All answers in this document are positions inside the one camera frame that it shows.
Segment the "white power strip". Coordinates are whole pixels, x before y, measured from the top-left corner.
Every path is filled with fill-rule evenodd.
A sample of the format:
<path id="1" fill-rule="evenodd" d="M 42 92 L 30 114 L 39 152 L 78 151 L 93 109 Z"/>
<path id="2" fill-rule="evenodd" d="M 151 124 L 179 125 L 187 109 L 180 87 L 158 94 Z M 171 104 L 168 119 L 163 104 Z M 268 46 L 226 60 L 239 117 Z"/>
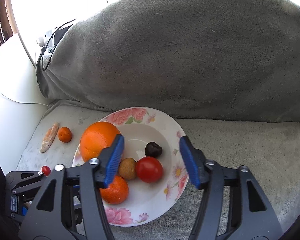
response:
<path id="1" fill-rule="evenodd" d="M 44 33 L 40 33 L 36 39 L 38 46 L 40 46 L 41 48 L 46 46 L 49 43 L 49 38 L 53 35 L 55 30 L 56 28 L 52 28 Z"/>

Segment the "large orange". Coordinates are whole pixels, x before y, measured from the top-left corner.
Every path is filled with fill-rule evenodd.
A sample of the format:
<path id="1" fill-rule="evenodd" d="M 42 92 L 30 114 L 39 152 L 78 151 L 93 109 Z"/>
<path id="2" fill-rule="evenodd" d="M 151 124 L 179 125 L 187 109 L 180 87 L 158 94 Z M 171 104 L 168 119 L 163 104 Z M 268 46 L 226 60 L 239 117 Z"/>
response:
<path id="1" fill-rule="evenodd" d="M 104 148 L 111 146 L 115 137 L 121 134 L 111 123 L 95 122 L 82 134 L 79 151 L 84 162 L 97 158 Z"/>

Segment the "mandarin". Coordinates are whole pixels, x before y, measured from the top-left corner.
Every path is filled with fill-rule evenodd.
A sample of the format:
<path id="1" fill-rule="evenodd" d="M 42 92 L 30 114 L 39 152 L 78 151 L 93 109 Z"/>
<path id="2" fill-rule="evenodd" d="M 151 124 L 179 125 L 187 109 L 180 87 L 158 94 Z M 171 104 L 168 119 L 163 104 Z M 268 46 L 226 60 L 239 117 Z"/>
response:
<path id="1" fill-rule="evenodd" d="M 68 143 L 72 139 L 72 132 L 68 127 L 61 127 L 58 131 L 58 139 L 61 142 Z"/>
<path id="2" fill-rule="evenodd" d="M 100 189 L 102 199 L 108 204 L 121 204 L 129 196 L 129 186 L 120 176 L 115 176 L 113 182 L 106 188 Z"/>

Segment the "grey blanket on backrest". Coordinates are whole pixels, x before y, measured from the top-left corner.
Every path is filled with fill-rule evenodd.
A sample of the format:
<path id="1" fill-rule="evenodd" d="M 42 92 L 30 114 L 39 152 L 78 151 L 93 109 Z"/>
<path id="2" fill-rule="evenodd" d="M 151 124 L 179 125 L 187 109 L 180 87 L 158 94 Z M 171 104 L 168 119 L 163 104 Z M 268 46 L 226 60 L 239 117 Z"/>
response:
<path id="1" fill-rule="evenodd" d="M 44 97 L 177 118 L 300 122 L 300 7 L 290 0 L 119 0 L 37 66 Z"/>

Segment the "floral white plate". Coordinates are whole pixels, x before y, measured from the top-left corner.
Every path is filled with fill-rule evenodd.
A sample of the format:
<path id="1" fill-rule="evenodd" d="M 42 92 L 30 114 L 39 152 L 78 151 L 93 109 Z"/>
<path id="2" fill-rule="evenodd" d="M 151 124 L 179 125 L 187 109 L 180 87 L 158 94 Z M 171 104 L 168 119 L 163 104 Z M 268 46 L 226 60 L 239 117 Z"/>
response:
<path id="1" fill-rule="evenodd" d="M 109 224 L 137 226 L 162 216 L 181 197 L 189 180 L 179 151 L 184 131 L 167 114 L 146 107 L 122 109 L 100 121 L 115 126 L 125 140 L 118 175 L 126 181 L 129 194 L 116 204 L 125 191 L 104 191 Z"/>

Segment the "smaller red cherry tomato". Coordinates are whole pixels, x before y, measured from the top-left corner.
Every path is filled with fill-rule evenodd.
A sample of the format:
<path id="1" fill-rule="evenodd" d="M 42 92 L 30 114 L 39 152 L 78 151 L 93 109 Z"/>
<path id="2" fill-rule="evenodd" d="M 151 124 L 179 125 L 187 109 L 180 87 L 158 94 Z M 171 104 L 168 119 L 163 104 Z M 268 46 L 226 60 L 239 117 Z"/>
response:
<path id="1" fill-rule="evenodd" d="M 51 173 L 51 169 L 46 165 L 42 166 L 41 171 L 45 176 L 49 176 Z"/>

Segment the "larger red cherry tomato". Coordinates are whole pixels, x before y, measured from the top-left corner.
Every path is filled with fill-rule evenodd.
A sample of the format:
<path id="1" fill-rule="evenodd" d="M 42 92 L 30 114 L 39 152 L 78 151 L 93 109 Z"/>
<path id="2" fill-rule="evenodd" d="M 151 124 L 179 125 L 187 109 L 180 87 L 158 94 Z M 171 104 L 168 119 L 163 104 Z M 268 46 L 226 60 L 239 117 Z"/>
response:
<path id="1" fill-rule="evenodd" d="M 157 159 L 153 157 L 141 158 L 135 166 L 137 177 L 145 183 L 156 183 L 163 176 L 163 167 Z"/>

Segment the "dark plum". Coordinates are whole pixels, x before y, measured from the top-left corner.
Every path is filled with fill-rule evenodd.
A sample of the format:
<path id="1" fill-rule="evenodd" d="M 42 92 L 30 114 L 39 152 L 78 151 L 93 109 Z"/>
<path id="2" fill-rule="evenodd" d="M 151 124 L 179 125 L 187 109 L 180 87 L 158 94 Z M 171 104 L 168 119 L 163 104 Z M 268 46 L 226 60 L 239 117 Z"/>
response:
<path id="1" fill-rule="evenodd" d="M 145 156 L 158 158 L 162 155 L 163 149 L 156 142 L 149 142 L 145 147 Z"/>

